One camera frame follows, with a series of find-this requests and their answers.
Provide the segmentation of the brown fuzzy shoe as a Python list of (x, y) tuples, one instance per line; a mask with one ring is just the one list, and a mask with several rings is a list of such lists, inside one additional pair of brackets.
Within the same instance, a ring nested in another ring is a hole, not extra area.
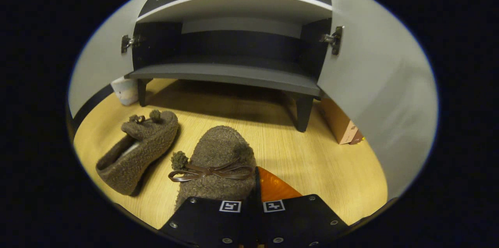
[(191, 157), (178, 151), (173, 153), (171, 163), (168, 177), (180, 184), (176, 210), (189, 198), (244, 201), (256, 185), (254, 151), (232, 127), (209, 129)]
[(169, 150), (178, 130), (179, 120), (172, 111), (130, 116), (121, 125), (123, 138), (98, 159), (98, 176), (119, 194), (138, 195), (146, 170)]

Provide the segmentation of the brown cardboard box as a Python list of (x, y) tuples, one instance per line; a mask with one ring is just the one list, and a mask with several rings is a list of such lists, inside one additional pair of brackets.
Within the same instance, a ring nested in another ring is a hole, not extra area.
[(320, 106), (328, 127), (339, 145), (355, 145), (365, 140), (360, 129), (335, 101), (324, 97)]

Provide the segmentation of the metal door hinge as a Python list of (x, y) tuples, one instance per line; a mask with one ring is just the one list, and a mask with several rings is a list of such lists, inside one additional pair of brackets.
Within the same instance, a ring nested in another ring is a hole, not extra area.
[(145, 39), (141, 35), (123, 35), (121, 38), (120, 53), (125, 54), (129, 48), (139, 47)]
[(328, 43), (331, 46), (331, 54), (339, 55), (339, 51), (342, 45), (344, 26), (338, 26), (335, 31), (331, 34), (322, 34), (319, 42)]

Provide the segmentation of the white cabinet shelf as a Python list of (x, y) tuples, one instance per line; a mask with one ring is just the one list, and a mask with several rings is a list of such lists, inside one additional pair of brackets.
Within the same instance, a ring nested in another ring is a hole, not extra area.
[(139, 15), (136, 22), (183, 22), (230, 17), (307, 24), (331, 18), (332, 7), (318, 0), (176, 0)]

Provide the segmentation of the grey cabinet base board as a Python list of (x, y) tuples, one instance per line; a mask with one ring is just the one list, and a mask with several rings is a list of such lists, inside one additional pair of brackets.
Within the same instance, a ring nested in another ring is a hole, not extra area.
[(157, 64), (135, 70), (128, 79), (179, 79), (215, 81), (227, 84), (285, 90), (319, 97), (321, 88), (305, 73), (229, 64), (177, 63)]

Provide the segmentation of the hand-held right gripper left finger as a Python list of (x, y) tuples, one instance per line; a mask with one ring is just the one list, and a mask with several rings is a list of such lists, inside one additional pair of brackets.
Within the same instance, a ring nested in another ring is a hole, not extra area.
[(188, 248), (258, 248), (248, 202), (187, 198), (160, 232)]

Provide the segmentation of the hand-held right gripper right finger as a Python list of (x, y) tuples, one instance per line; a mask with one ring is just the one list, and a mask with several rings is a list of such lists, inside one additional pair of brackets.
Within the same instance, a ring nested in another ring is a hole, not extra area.
[(302, 195), (257, 167), (258, 248), (326, 248), (349, 225), (317, 194)]

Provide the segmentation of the white shoe cabinet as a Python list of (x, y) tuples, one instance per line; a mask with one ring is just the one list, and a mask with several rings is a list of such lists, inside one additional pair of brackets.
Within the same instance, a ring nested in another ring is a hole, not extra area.
[[(173, 1), (148, 0), (140, 15)], [(331, 5), (331, 0), (318, 1)], [(319, 39), (322, 34), (333, 33), (331, 26), (332, 18), (307, 24), (244, 17), (136, 22), (132, 36), (141, 35), (145, 41), (137, 48), (129, 48), (126, 53), (131, 51), (132, 72), (157, 64), (243, 65), (301, 71), (313, 77), (319, 86), (326, 53), (331, 47)], [(146, 106), (145, 88), (151, 80), (137, 79), (138, 100), (142, 106)], [(313, 101), (320, 100), (324, 91), (321, 88), (319, 97), (280, 91), (295, 102), (296, 129), (306, 131)]]

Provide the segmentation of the white container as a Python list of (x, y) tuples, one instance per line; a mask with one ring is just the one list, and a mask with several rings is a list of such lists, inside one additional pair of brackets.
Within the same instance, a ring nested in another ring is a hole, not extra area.
[(136, 79), (122, 76), (112, 81), (110, 85), (121, 104), (130, 106), (138, 101), (138, 81)]

